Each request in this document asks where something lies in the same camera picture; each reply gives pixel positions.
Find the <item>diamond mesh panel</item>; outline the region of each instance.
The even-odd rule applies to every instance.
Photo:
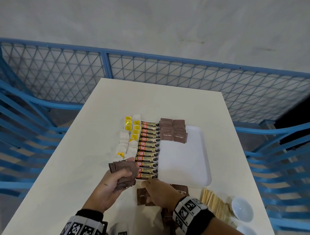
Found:
[[[2,43],[2,54],[40,99],[85,103],[105,77],[100,53]]]
[[[114,79],[220,91],[232,120],[239,122],[275,120],[310,89],[307,78],[124,55],[109,59]]]

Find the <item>right hand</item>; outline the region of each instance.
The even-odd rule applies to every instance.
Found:
[[[179,193],[170,184],[160,181],[159,179],[148,179],[142,182],[142,186],[146,188],[150,197],[147,198],[146,202],[153,202],[155,205],[169,210],[174,210],[176,204],[183,194]]]

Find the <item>blue chair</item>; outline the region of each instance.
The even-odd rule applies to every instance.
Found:
[[[310,157],[310,135],[279,144],[281,139],[290,134],[308,128],[310,123],[275,130],[236,127],[237,132],[271,136],[252,152],[244,153],[276,231],[310,231],[310,223],[303,221],[310,219],[310,173],[305,164]],[[284,194],[291,198],[281,199]],[[303,206],[305,211],[292,211],[293,206]]]
[[[46,111],[49,108],[80,110],[82,105],[37,99],[24,92],[20,83],[12,82],[17,78],[12,80],[7,70],[0,63],[0,77],[6,77],[6,80],[0,78],[0,167],[4,168],[0,172],[0,193],[25,197],[69,129],[57,127]],[[15,161],[3,160],[3,156]]]

